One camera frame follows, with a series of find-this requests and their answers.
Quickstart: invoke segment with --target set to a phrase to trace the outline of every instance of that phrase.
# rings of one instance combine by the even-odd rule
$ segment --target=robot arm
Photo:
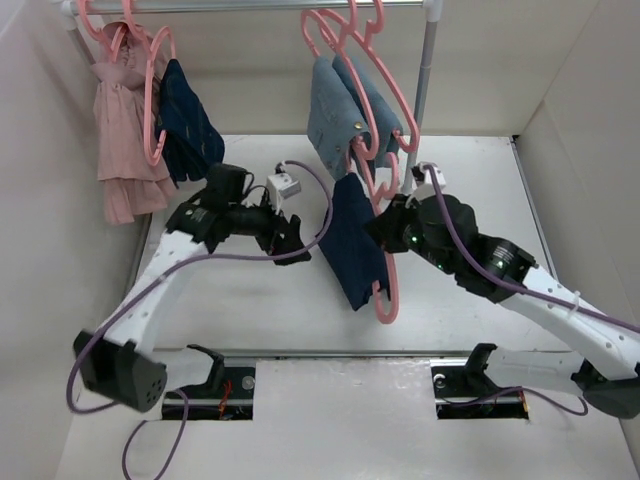
[[[106,330],[101,338],[87,331],[76,337],[78,357],[90,342],[96,342],[80,367],[88,390],[146,412],[165,391],[189,385],[212,392],[218,389],[224,373],[222,355],[196,345],[154,352],[158,331],[194,273],[195,266],[180,267],[213,253],[230,235],[255,237],[261,250],[277,257],[276,265],[311,259],[309,253],[282,258],[304,249],[300,219],[293,215],[287,220],[282,212],[284,201],[300,192],[299,182],[278,167],[267,178],[261,203],[245,205],[251,187],[245,188],[248,175],[231,165],[213,167],[207,186],[171,216],[151,262],[116,315],[132,301],[138,300],[137,304],[111,328],[114,318],[105,320],[98,329]]]
[[[595,408],[619,418],[638,415],[640,335],[584,313],[602,312],[563,287],[517,245],[479,233],[473,209],[456,197],[443,195],[441,200],[459,240],[479,267],[489,272],[481,275],[453,240],[442,204],[434,195],[432,178],[444,185],[442,172],[423,163],[413,174],[418,187],[412,195],[397,195],[387,210],[367,225],[376,243],[389,253],[413,251],[453,275],[468,292],[524,315],[574,350],[515,352],[479,344],[465,367],[466,381],[474,390],[484,395],[504,387],[537,387],[583,396]],[[544,293],[541,296],[564,300],[574,308],[568,310],[528,292]]]

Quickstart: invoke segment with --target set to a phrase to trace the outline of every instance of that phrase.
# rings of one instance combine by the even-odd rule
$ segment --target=white wall
[[[446,0],[425,131],[520,133],[597,0]],[[387,8],[375,46],[413,108],[425,15]],[[302,133],[312,56],[300,12],[140,16],[170,25],[179,59],[225,133]]]
[[[600,0],[518,141],[564,282],[640,320],[640,3]],[[640,422],[626,425],[640,459]]]
[[[0,7],[0,477],[49,480],[72,342],[123,293],[138,228],[109,228],[95,81],[43,0]]]

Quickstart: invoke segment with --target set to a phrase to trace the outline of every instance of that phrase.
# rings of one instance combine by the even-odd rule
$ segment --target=clothes hanger
[[[84,28],[86,29],[89,36],[102,45],[102,47],[108,54],[109,61],[113,63],[116,61],[118,53],[120,52],[120,45],[122,44],[122,41],[124,40],[124,37],[127,33],[127,25],[123,23],[122,25],[118,26],[118,30],[113,36],[113,39],[110,39],[107,34],[104,33],[104,30],[102,28],[94,28],[94,26],[91,24],[87,12],[88,1],[89,0],[77,0],[76,2],[80,20],[82,21],[82,24],[84,25]]]
[[[398,166],[398,156],[395,153],[388,153],[388,159],[391,162],[391,186],[387,186],[386,183],[383,183],[378,190],[375,189],[375,185],[373,183],[373,179],[371,178],[371,174],[369,172],[367,161],[372,160],[378,151],[379,148],[379,134],[376,126],[375,118],[373,116],[373,112],[371,109],[371,104],[369,103],[369,99],[367,97],[366,92],[364,91],[364,87],[362,86],[362,82],[360,81],[360,77],[355,70],[355,67],[349,58],[349,56],[345,52],[345,45],[347,42],[347,38],[353,38],[358,45],[364,50],[367,56],[373,61],[374,65],[378,69],[378,71],[382,74],[382,77],[385,79],[385,82],[393,92],[396,101],[400,104],[400,108],[404,113],[405,120],[409,125],[409,130],[411,133],[411,140],[407,143],[403,136],[400,135],[400,132],[394,132],[394,137],[397,139],[400,148],[403,151],[409,153],[416,151],[420,142],[420,131],[418,129],[418,125],[413,118],[411,110],[409,109],[409,105],[407,104],[404,95],[400,91],[395,79],[387,69],[386,65],[382,62],[380,57],[376,54],[375,50],[372,46],[372,41],[374,35],[380,33],[384,28],[384,7],[381,0],[374,0],[374,5],[376,8],[376,19],[368,20],[364,36],[358,32],[358,13],[357,13],[357,4],[355,0],[349,0],[349,13],[350,19],[346,20],[337,12],[330,9],[310,9],[304,10],[301,14],[301,23],[302,23],[302,35],[305,40],[305,43],[311,50],[311,53],[314,57],[318,57],[320,55],[320,51],[316,47],[309,31],[307,29],[307,20],[312,19],[315,21],[320,29],[320,36],[323,41],[333,50],[336,55],[340,55],[342,61],[345,63],[349,73],[351,75],[351,79],[356,87],[356,91],[358,93],[358,97],[360,98],[360,102],[362,104],[365,117],[367,119],[367,123],[369,124],[369,130],[371,135],[371,146],[367,148],[366,143],[362,136],[356,137],[352,141],[352,148],[356,153],[357,161],[360,164],[361,171],[364,175],[364,180],[367,185],[367,189],[369,191],[369,198],[371,199],[371,203],[373,206],[373,210],[376,215],[380,215],[381,209],[379,206],[380,201],[384,199],[391,199],[398,191],[399,185],[399,166]],[[334,20],[340,28],[340,35],[336,35],[333,29],[329,26],[325,17]],[[398,316],[399,311],[399,292],[398,292],[398,274],[396,270],[396,265],[393,257],[387,253],[385,253],[385,259],[387,262],[387,271],[389,274],[389,285],[390,285],[390,296],[391,296],[391,308],[389,312],[385,312],[384,303],[382,300],[382,294],[380,292],[380,283],[373,283],[373,296],[375,299],[375,309],[378,320],[381,323],[389,324],[395,321]]]
[[[167,139],[166,130],[162,130],[160,133],[160,138],[158,138],[158,143],[154,148],[152,147],[152,139],[153,139],[153,125],[152,125],[152,103],[153,103],[153,77],[155,75],[155,62],[160,52],[160,47],[162,46],[162,42],[165,38],[169,38],[169,45],[171,47],[171,58],[176,58],[176,43],[173,38],[173,32],[169,27],[162,27],[156,33],[153,40],[149,42],[149,34],[142,27],[138,25],[133,18],[133,0],[122,0],[122,9],[124,11],[124,18],[127,22],[127,26],[129,27],[129,31],[131,34],[139,40],[144,46],[145,52],[147,53],[147,69],[146,69],[146,77],[144,82],[144,121],[143,121],[143,142],[144,142],[144,152],[147,157],[147,162],[150,165],[156,166],[160,159],[162,158],[162,150],[164,149],[164,143]]]

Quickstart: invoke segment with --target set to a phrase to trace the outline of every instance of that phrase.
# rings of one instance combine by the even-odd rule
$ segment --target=pink plastic hanger
[[[382,185],[380,185],[378,190],[376,190],[373,179],[371,178],[371,173],[369,172],[369,168],[367,166],[367,161],[372,160],[376,156],[380,145],[380,137],[378,135],[378,129],[376,127],[373,111],[371,110],[371,104],[369,103],[367,94],[364,91],[364,87],[362,86],[360,77],[358,76],[353,63],[351,62],[351,59],[345,52],[347,37],[353,38],[369,56],[371,61],[373,61],[374,65],[382,74],[382,77],[385,79],[385,82],[387,83],[387,85],[389,85],[389,88],[393,92],[393,95],[395,96],[397,102],[400,104],[400,108],[404,113],[405,120],[409,125],[409,130],[411,132],[411,140],[409,143],[404,140],[402,135],[400,135],[400,132],[394,132],[394,137],[397,139],[400,148],[402,148],[402,150],[407,153],[416,151],[420,142],[420,131],[415,119],[413,118],[411,110],[409,109],[409,105],[407,104],[407,101],[400,91],[400,88],[398,87],[396,81],[373,49],[373,37],[374,35],[382,31],[385,21],[384,6],[382,4],[382,1],[374,0],[374,5],[376,8],[376,20],[367,21],[364,36],[357,31],[358,12],[355,0],[349,0],[350,19],[348,21],[334,10],[326,8],[304,10],[302,12],[301,20],[302,35],[306,44],[311,49],[311,53],[313,53],[315,57],[318,57],[320,55],[320,51],[313,42],[313,39],[311,38],[311,35],[309,34],[309,31],[307,29],[307,19],[309,18],[314,20],[318,24],[318,27],[320,28],[320,36],[336,55],[340,55],[342,61],[345,63],[347,69],[349,70],[349,73],[351,74],[351,79],[353,80],[356,91],[358,92],[358,97],[360,98],[360,102],[362,104],[371,135],[371,146],[369,148],[367,148],[362,136],[356,137],[352,141],[351,146],[356,154],[357,161],[359,162],[361,170],[363,172],[364,180],[369,191],[369,198],[371,199],[371,203],[373,205],[373,210],[376,215],[380,215],[380,201],[383,198],[393,198],[393,196],[398,191],[400,173],[400,168],[398,166],[398,156],[394,153],[387,154],[387,158],[391,163],[391,186],[389,187],[386,185],[386,183],[383,183]],[[325,20],[325,17],[334,20],[336,23],[338,23],[338,25],[340,25],[340,35],[336,35],[336,33]],[[348,157],[345,157],[345,161],[350,163],[350,159],[348,159]],[[385,258],[387,262],[387,271],[389,274],[389,285],[391,294],[390,311],[385,312],[382,294],[380,292],[380,283],[377,281],[373,284],[373,295],[375,299],[375,308],[378,320],[381,323],[389,324],[393,323],[393,321],[398,316],[400,301],[398,294],[398,273],[396,270],[395,261],[393,257],[387,253],[385,253]]]
[[[102,48],[108,54],[108,58],[110,62],[115,62],[118,57],[118,53],[120,52],[120,45],[122,44],[122,40],[124,36],[127,34],[127,26],[123,23],[118,26],[118,30],[116,34],[113,36],[113,39],[110,39],[103,31],[102,28],[94,28],[89,20],[89,15],[87,13],[87,2],[89,0],[78,0],[76,3],[78,5],[78,15],[80,16],[80,20],[84,25],[84,28],[87,30],[87,33],[91,38],[100,42]]]
[[[122,0],[122,9],[124,11],[124,18],[127,21],[127,26],[131,31],[131,34],[139,40],[147,53],[147,71],[144,83],[144,127],[143,127],[143,142],[144,153],[147,157],[149,164],[156,166],[162,158],[162,149],[164,148],[164,142],[167,139],[167,132],[163,130],[158,139],[158,143],[154,149],[152,146],[153,132],[152,132],[152,117],[153,112],[151,109],[153,100],[153,77],[155,75],[155,62],[162,42],[165,38],[169,37],[169,44],[171,46],[171,58],[176,58],[176,43],[173,38],[173,32],[169,27],[162,27],[156,33],[153,40],[149,42],[149,34],[140,25],[138,25],[133,18],[133,0]]]

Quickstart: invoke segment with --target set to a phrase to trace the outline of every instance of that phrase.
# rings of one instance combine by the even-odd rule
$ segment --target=blue denim garment
[[[388,152],[398,153],[400,149],[400,145],[398,145],[398,141],[393,135],[394,130],[400,130],[402,133],[402,124],[389,104],[385,101],[385,99],[380,95],[378,89],[374,85],[373,81],[367,75],[366,70],[362,67],[357,58],[349,57],[351,62],[353,62],[353,66],[360,77],[360,81],[362,82],[362,86],[364,87],[364,91],[369,97],[369,103],[371,104],[371,110],[373,111],[373,117],[376,121],[376,126],[378,127],[378,136],[380,137],[380,147],[378,148],[378,154],[375,156],[373,161],[369,162],[369,169],[371,171],[371,177],[375,180],[376,178],[376,168],[388,167],[385,156]],[[362,102],[360,102],[360,97],[358,96],[358,92],[356,91],[355,84],[353,80],[351,80],[351,75],[349,74],[349,70],[347,69],[346,64],[342,60],[340,55],[336,55],[333,59],[333,68],[338,73],[338,76],[342,79],[342,82],[349,90],[349,93],[353,97],[356,105],[360,109],[360,113],[364,116],[364,109],[362,108]],[[364,136],[365,142],[367,146],[371,145],[371,136]],[[358,162],[357,167],[360,172],[360,164]]]
[[[160,110],[155,135],[167,131],[162,156],[174,183],[197,181],[224,158],[224,140],[211,126],[198,96],[177,60],[169,61],[160,83]]]
[[[373,294],[372,283],[389,292],[384,253],[364,230],[373,220],[371,202],[355,173],[337,181],[333,190],[333,220],[320,240],[320,250],[335,273],[351,308],[358,310]]]
[[[368,132],[369,126],[331,62],[318,57],[313,65],[307,136],[334,180],[347,174],[345,152],[351,140]]]

